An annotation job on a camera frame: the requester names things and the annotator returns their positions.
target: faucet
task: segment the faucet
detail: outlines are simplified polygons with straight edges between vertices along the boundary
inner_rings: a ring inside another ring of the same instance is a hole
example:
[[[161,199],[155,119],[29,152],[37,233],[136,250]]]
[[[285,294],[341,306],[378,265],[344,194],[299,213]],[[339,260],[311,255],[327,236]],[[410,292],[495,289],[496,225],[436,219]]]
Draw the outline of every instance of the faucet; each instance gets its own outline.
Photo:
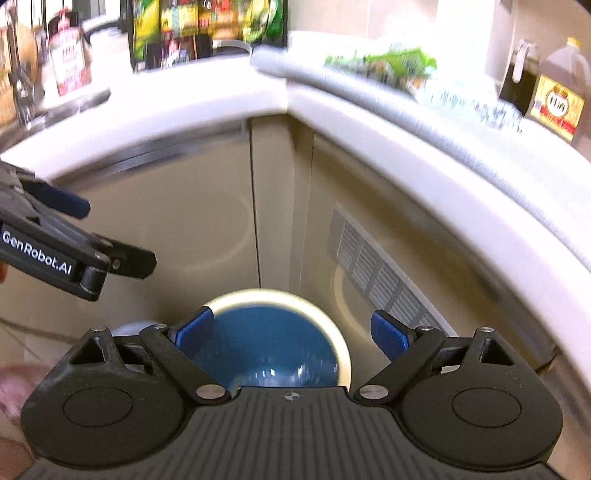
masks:
[[[8,54],[10,56],[11,72],[8,74],[12,85],[12,98],[17,112],[18,123],[26,125],[35,118],[35,100],[33,97],[33,81],[25,66],[21,65],[18,57],[17,41],[17,8],[15,5],[7,7],[8,11]]]

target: sauce bottle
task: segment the sauce bottle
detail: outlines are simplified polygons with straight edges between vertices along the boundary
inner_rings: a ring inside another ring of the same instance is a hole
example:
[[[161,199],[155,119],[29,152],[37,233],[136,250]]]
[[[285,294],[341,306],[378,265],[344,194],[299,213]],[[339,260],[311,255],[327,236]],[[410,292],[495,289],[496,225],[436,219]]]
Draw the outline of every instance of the sauce bottle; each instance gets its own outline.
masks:
[[[577,148],[589,109],[591,67],[576,38],[540,65],[528,116]]]
[[[521,115],[527,115],[539,68],[538,45],[520,40],[511,56],[499,98],[515,105]]]
[[[57,93],[62,96],[88,85],[90,68],[78,13],[62,9],[49,21],[47,31]]]

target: bottle label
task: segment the bottle label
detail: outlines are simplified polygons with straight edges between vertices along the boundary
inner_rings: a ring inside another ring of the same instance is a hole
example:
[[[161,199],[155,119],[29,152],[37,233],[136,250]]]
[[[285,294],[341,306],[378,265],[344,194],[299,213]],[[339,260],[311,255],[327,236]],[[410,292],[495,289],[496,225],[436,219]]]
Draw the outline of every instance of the bottle label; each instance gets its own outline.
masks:
[[[540,75],[530,115],[569,142],[581,120],[585,101],[564,85]]]

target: cabinet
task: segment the cabinet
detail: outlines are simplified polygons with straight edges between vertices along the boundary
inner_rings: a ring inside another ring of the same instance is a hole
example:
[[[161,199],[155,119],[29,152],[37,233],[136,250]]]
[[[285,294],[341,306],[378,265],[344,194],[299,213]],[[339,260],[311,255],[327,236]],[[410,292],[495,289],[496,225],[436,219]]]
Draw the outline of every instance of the cabinet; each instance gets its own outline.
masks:
[[[351,355],[352,389],[388,364],[369,332],[376,308],[410,327],[431,324],[448,335],[472,336],[478,327],[492,326],[534,368],[549,360],[551,343],[547,349],[532,348],[540,328],[533,328],[535,319],[504,292],[502,286],[491,287],[470,252],[412,199],[337,146],[314,137],[295,293],[318,305],[341,329]]]
[[[154,251],[155,272],[145,280],[109,275],[90,303],[12,269],[0,290],[8,320],[79,338],[93,325],[174,323],[223,293],[259,286],[247,135],[185,143],[78,193],[92,206],[81,227]]]

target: blue gripper pad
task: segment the blue gripper pad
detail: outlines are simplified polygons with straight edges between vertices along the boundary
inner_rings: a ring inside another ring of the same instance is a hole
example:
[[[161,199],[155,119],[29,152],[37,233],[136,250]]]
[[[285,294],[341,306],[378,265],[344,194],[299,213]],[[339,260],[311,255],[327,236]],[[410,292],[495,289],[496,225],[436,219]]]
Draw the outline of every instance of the blue gripper pad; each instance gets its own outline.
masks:
[[[202,307],[193,316],[174,325],[168,338],[182,353],[193,358],[210,339],[214,321],[211,309]]]
[[[371,317],[371,337],[379,349],[393,362],[408,350],[414,331],[384,310],[376,310]]]

